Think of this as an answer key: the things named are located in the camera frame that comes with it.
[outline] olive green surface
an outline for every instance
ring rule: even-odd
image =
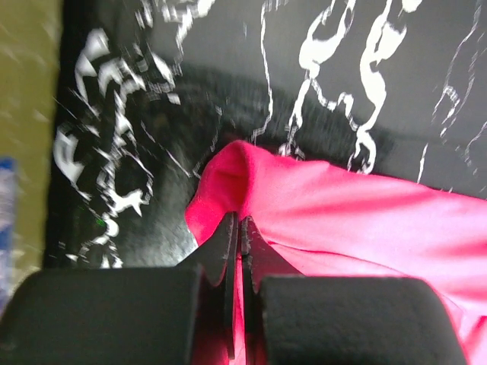
[[[0,0],[0,156],[18,164],[16,287],[40,267],[61,0]]]

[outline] red fabric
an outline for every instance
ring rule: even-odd
[[[469,363],[486,364],[486,202],[234,142],[210,161],[186,211],[199,244],[228,211],[252,215],[269,244],[306,275],[422,278],[441,294]]]

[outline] blurry blue and white object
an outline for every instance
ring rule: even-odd
[[[0,311],[8,300],[14,226],[14,161],[0,158]]]

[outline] black marble surface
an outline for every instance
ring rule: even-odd
[[[243,139],[487,198],[482,0],[66,2],[46,267],[174,265]]]

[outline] pink cloth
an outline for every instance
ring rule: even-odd
[[[441,294],[469,363],[487,363],[487,202],[234,142],[210,161],[186,211],[199,244],[228,211],[252,215],[306,275],[422,278]]]

